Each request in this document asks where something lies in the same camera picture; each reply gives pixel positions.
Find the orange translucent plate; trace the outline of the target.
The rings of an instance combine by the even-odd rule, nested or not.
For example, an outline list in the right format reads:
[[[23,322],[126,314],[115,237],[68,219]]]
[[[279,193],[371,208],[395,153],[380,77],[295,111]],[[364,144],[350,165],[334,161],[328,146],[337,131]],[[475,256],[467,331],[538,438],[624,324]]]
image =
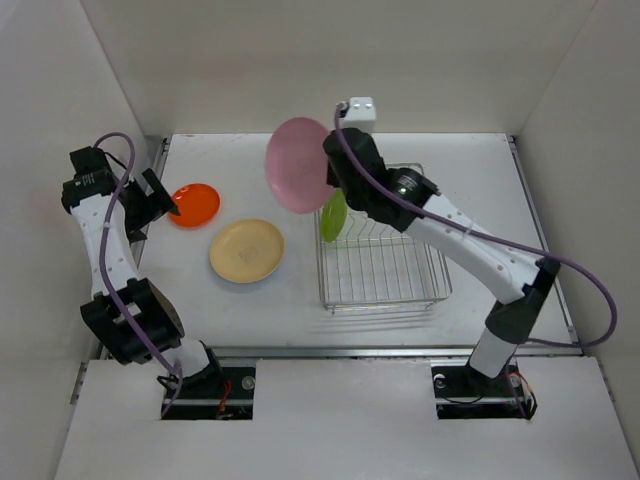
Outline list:
[[[172,195],[178,208],[178,214],[169,213],[170,221],[178,227],[193,229],[204,226],[218,213],[221,198],[211,185],[191,183],[185,185]]]

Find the pink plate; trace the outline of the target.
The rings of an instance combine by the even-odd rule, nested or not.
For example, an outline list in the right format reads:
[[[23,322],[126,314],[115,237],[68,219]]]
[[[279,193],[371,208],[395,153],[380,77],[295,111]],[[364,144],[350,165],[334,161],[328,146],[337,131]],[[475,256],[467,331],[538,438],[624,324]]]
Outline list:
[[[308,214],[320,209],[333,195],[327,184],[328,158],[323,141],[328,130],[308,117],[295,117],[271,135],[265,153],[265,177],[283,208]]]

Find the beige plate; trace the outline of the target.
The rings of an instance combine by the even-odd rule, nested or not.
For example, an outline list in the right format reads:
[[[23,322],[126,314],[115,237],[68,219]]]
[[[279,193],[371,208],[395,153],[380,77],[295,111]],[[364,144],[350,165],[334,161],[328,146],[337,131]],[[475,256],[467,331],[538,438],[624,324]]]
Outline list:
[[[247,218],[220,230],[211,243],[209,260],[222,279],[249,284],[275,272],[284,254],[285,238],[274,224]]]

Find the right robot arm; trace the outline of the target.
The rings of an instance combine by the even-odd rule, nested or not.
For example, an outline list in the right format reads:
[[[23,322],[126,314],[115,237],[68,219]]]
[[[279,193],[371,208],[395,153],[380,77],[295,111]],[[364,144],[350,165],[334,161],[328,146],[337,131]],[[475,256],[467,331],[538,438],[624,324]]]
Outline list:
[[[487,393],[517,348],[528,341],[559,262],[501,244],[474,228],[423,174],[386,166],[368,133],[336,128],[322,148],[328,157],[327,182],[342,190],[351,209],[435,247],[494,295],[495,304],[463,369],[465,386]]]

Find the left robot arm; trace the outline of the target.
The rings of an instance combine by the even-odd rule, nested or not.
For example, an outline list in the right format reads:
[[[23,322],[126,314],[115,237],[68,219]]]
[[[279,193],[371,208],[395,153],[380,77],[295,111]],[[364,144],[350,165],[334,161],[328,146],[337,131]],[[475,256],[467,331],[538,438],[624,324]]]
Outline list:
[[[73,151],[70,160],[75,174],[61,201],[80,226],[92,271],[91,299],[80,308],[84,323],[123,365],[154,358],[134,330],[139,327],[170,367],[181,368],[185,387],[217,394],[224,373],[213,350],[186,338],[176,309],[139,273],[131,249],[145,240],[147,225],[177,212],[177,205],[151,169],[143,172],[149,192],[133,178],[121,183],[99,147]]]

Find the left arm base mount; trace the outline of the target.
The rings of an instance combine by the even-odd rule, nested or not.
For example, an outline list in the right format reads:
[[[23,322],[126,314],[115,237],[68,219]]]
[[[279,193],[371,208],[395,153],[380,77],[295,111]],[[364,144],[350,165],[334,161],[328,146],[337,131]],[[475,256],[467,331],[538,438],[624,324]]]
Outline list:
[[[185,378],[158,377],[164,388],[162,420],[245,421],[253,419],[257,361],[222,358],[204,373]]]

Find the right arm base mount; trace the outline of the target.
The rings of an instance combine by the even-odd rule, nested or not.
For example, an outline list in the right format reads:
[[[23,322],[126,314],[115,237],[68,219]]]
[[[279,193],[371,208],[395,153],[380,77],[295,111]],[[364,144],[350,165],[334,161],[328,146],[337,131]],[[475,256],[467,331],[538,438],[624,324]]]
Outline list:
[[[538,401],[516,363],[490,379],[466,365],[431,368],[439,420],[520,419],[530,421]]]

